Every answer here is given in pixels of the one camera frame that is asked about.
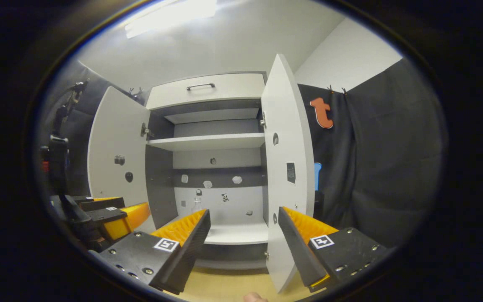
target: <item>white panel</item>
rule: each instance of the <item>white panel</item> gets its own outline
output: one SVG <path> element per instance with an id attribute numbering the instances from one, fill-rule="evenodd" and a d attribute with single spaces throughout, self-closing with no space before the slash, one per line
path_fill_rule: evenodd
<path id="1" fill-rule="evenodd" d="M 262 217 L 260 217 L 260 222 L 255 224 L 212 224 L 205 240 L 205 243 L 210 245 L 256 245 L 267 242 L 268 226 Z"/>
<path id="2" fill-rule="evenodd" d="M 256 119 L 216 120 L 212 122 L 192 122 L 174 127 L 174 137 L 218 135 L 235 133 L 258 133 Z"/>
<path id="3" fill-rule="evenodd" d="M 210 210 L 210 221 L 215 225 L 243 225 L 257 224 L 262 219 L 262 187 L 231 187 L 231 188 L 200 188 L 203 208 Z M 196 188 L 175 187 L 174 197 L 178 217 L 182 218 L 191 214 L 193 208 Z M 226 194 L 228 201 L 223 201 Z M 246 215 L 247 211 L 253 211 L 251 216 Z"/>
<path id="4" fill-rule="evenodd" d="M 218 109 L 180 113 L 179 115 L 165 115 L 165 118 L 175 125 L 211 120 L 254 119 L 257 118 L 258 110 L 258 108 Z"/>
<path id="5" fill-rule="evenodd" d="M 173 169 L 211 169 L 261 166 L 260 148 L 173 152 Z"/>
<path id="6" fill-rule="evenodd" d="M 263 143 L 263 133 L 203 135 L 148 141 L 150 146 L 168 151 L 256 148 Z"/>
<path id="7" fill-rule="evenodd" d="M 212 86 L 188 86 L 213 83 Z M 262 74 L 223 74 L 194 77 L 155 86 L 146 102 L 147 109 L 220 99 L 260 98 L 264 90 Z"/>
<path id="8" fill-rule="evenodd" d="M 148 202 L 144 172 L 146 140 L 140 136 L 140 126 L 143 122 L 148 124 L 149 117 L 150 111 L 145 107 L 115 88 L 107 88 L 94 116 L 88 142 L 87 172 L 92 197 L 122 196 L 126 206 Z M 115 155 L 126 158 L 124 166 L 115 164 Z M 126 181 L 126 172 L 133 173 L 131 183 Z"/>
<path id="9" fill-rule="evenodd" d="M 293 73 L 282 54 L 273 63 L 262 94 L 262 111 L 266 119 L 266 158 L 268 172 L 268 241 L 267 262 L 275 289 L 280 292 L 295 273 L 292 254 L 273 215 L 281 206 L 314 213 L 314 155 L 309 122 L 303 99 Z M 274 145 L 273 136 L 278 135 Z M 288 182 L 287 163 L 295 164 L 295 183 Z"/>

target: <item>drawer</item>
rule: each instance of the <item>drawer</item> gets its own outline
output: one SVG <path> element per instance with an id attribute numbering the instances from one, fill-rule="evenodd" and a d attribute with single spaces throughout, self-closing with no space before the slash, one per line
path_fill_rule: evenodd
<path id="1" fill-rule="evenodd" d="M 188 90 L 189 86 L 197 87 Z M 159 109 L 220 99 L 260 98 L 263 90 L 264 77 L 261 73 L 194 77 L 153 87 L 146 108 Z"/>

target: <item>cabinet door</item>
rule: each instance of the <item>cabinet door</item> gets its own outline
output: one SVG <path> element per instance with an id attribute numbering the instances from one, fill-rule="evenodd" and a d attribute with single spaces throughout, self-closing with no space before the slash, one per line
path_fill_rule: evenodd
<path id="1" fill-rule="evenodd" d="M 109 87 L 92 123 L 88 141 L 87 172 L 92 197 L 123 197 L 126 206 L 148 202 L 145 182 L 146 137 L 141 125 L 148 125 L 150 111 Z M 115 156 L 124 156 L 121 166 Z M 132 173 L 132 181 L 126 174 Z M 155 230 L 152 217 L 140 229 Z"/>
<path id="2" fill-rule="evenodd" d="M 280 206 L 312 216 L 314 155 L 301 92 L 284 55 L 278 54 L 262 94 L 268 172 L 267 268 L 278 292 L 296 267 L 278 225 Z"/>

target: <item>ceiling light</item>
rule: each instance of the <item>ceiling light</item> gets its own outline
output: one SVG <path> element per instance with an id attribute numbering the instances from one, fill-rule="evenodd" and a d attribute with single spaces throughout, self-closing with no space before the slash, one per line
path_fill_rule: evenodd
<path id="1" fill-rule="evenodd" d="M 186 0 L 150 12 L 126 25 L 128 39 L 154 29 L 166 29 L 193 19 L 213 17 L 217 0 Z"/>

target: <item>metal handle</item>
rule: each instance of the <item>metal handle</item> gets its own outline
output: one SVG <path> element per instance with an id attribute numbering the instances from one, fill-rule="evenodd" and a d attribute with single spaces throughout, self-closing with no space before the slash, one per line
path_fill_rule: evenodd
<path id="1" fill-rule="evenodd" d="M 208 86 L 208 85 L 209 85 L 209 86 L 211 86 L 212 88 L 215 88 L 215 84 L 210 83 L 210 84 L 200 84 L 200 85 L 188 86 L 188 87 L 186 87 L 186 90 L 187 90 L 187 91 L 190 91 L 190 90 L 191 90 L 191 88 L 193 88 L 193 87 L 198 87 L 198 86 Z"/>

